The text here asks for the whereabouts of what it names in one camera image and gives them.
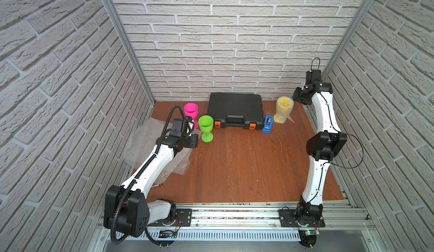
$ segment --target cable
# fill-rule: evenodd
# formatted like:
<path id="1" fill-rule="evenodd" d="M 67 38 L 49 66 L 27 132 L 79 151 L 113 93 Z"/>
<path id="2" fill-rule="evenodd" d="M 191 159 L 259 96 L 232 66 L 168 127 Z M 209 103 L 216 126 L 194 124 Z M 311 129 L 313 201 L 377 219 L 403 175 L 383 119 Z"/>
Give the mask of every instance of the cable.
<path id="1" fill-rule="evenodd" d="M 313 61 L 315 61 L 315 59 L 318 59 L 318 68 L 317 68 L 317 69 L 319 69 L 319 64 L 321 63 L 321 59 L 320 59 L 319 57 L 315 57 L 315 58 L 312 60 L 312 62 L 310 63 L 310 70 L 312 70 L 312 64 L 313 64 Z"/>
<path id="2" fill-rule="evenodd" d="M 333 126 L 332 114 L 330 113 L 330 107 L 328 105 L 327 100 L 325 99 L 325 97 L 323 96 L 323 94 L 321 94 L 321 92 L 319 94 L 324 99 L 325 103 L 327 104 L 328 117 L 330 118 L 330 124 L 332 125 L 333 130 L 335 130 L 337 133 L 339 133 L 340 131 L 336 130 L 335 127 Z M 360 162 L 357 165 L 353 166 L 353 167 L 343 167 L 342 165 L 339 165 L 339 164 L 336 164 L 336 163 L 331 163 L 331 162 L 325 162 L 325 163 L 323 163 L 323 165 L 326 164 L 326 163 L 330 163 L 330 164 L 336 165 L 337 167 L 340 167 L 340 168 L 354 169 L 354 168 L 358 167 L 359 165 L 361 165 L 361 163 L 363 162 L 363 157 L 365 156 L 365 149 L 363 148 L 363 145 L 361 144 L 361 141 L 355 135 L 353 135 L 353 134 L 347 134 L 345 132 L 340 132 L 340 133 L 346 134 L 346 135 L 351 135 L 351 136 L 353 136 L 359 142 L 360 147 L 361 147 L 361 160 L 360 160 Z"/>

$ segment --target plastic goblet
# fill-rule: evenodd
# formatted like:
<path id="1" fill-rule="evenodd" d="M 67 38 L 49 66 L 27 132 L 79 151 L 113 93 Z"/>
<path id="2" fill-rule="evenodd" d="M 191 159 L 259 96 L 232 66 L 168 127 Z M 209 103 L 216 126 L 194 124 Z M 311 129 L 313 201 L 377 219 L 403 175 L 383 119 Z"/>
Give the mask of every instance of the plastic goblet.
<path id="1" fill-rule="evenodd" d="M 197 129 L 199 126 L 199 123 L 196 121 L 198 118 L 198 106 L 195 103 L 187 103 L 184 105 L 184 113 L 185 116 L 191 116 L 194 120 L 194 128 Z"/>
<path id="2" fill-rule="evenodd" d="M 214 119 L 209 115 L 204 115 L 199 118 L 199 128 L 202 130 L 202 141 L 211 142 L 214 138 L 214 135 L 211 133 L 214 126 Z"/>

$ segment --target brick wall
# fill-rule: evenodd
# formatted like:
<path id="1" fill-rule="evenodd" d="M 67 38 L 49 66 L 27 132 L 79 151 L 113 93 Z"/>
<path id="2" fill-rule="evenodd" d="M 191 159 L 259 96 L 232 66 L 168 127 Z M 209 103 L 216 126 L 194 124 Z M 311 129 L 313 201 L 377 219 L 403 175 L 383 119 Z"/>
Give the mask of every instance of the brick wall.
<path id="1" fill-rule="evenodd" d="M 339 126 L 365 149 L 341 174 L 388 251 L 434 249 L 433 22 L 434 0 L 376 0 L 328 78 Z M 360 151 L 349 141 L 336 160 Z"/>
<path id="2" fill-rule="evenodd" d="M 114 0 L 157 100 L 293 92 L 362 0 Z"/>
<path id="3" fill-rule="evenodd" d="M 83 251 L 148 100 L 101 0 L 0 0 L 0 45 L 0 251 Z"/>

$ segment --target robotic arm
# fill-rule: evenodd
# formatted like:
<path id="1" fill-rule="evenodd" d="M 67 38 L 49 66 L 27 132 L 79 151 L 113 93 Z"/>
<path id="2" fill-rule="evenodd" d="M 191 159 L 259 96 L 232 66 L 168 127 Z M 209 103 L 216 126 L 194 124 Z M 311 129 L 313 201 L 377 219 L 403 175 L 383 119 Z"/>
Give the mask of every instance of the robotic arm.
<path id="1" fill-rule="evenodd" d="M 307 71 L 303 89 L 297 87 L 292 98 L 303 105 L 313 103 L 317 120 L 317 134 L 306 144 L 306 151 L 310 155 L 309 174 L 295 215 L 301 220 L 303 217 L 320 219 L 328 167 L 347 141 L 347 134 L 342 133 L 336 123 L 333 88 L 330 83 L 321 80 L 320 70 Z"/>
<path id="2" fill-rule="evenodd" d="M 182 119 L 175 118 L 172 128 L 166 130 L 175 108 L 181 111 Z M 157 220 L 164 219 L 163 222 L 168 224 L 175 220 L 175 202 L 161 199 L 147 203 L 146 198 L 163 168 L 178 152 L 184 147 L 198 147 L 198 136 L 192 134 L 192 120 L 184 117 L 179 106 L 173 107 L 161 137 L 146 161 L 121 186 L 112 185 L 106 192 L 104 227 L 111 229 L 110 237 L 114 244 L 122 242 L 128 235 L 139 237 L 143 231 L 147 233 L 146 226 Z M 124 235 L 117 239 L 116 231 Z"/>

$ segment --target yellow bubble wrap roll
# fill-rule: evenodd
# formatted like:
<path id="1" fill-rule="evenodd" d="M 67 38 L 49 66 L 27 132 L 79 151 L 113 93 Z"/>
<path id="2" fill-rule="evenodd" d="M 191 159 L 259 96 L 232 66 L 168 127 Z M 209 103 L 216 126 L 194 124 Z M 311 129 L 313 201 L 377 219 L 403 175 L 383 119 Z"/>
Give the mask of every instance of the yellow bubble wrap roll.
<path id="1" fill-rule="evenodd" d="M 279 97 L 276 102 L 276 114 L 274 115 L 274 122 L 283 124 L 289 118 L 290 113 L 294 107 L 294 101 L 289 97 Z"/>

